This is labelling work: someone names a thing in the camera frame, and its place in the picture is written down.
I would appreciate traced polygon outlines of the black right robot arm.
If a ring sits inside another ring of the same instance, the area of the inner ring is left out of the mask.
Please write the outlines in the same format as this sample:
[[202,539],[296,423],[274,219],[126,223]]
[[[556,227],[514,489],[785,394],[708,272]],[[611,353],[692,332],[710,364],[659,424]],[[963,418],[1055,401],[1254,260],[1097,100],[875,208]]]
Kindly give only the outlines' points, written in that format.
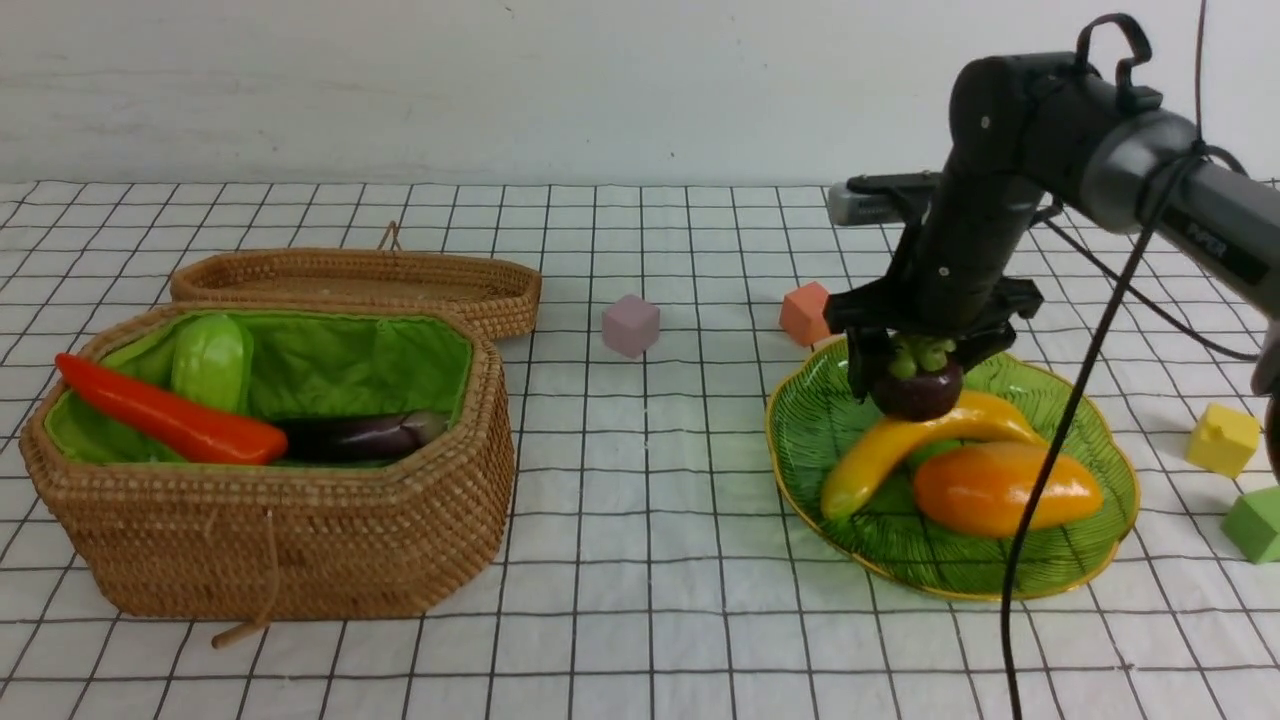
[[1011,319],[1043,299],[1005,268],[1046,196],[1117,234],[1155,229],[1277,318],[1277,191],[1207,161],[1193,122],[1152,88],[1068,53],[988,56],[960,72],[948,119],[940,172],[855,176],[829,192],[835,225],[882,210],[905,223],[884,275],[826,304],[855,398],[887,372],[892,331],[954,340],[965,369],[1012,343]]

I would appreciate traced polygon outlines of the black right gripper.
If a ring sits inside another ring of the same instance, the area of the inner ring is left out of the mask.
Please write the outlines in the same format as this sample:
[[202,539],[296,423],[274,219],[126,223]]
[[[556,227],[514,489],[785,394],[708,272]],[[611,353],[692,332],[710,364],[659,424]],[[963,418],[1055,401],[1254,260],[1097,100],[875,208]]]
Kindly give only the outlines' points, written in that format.
[[904,232],[883,277],[826,300],[828,328],[847,331],[855,402],[886,373],[886,331],[955,340],[964,373],[1012,347],[1010,320],[1044,301],[1033,281],[1005,273],[1029,225],[1028,215],[929,215]]

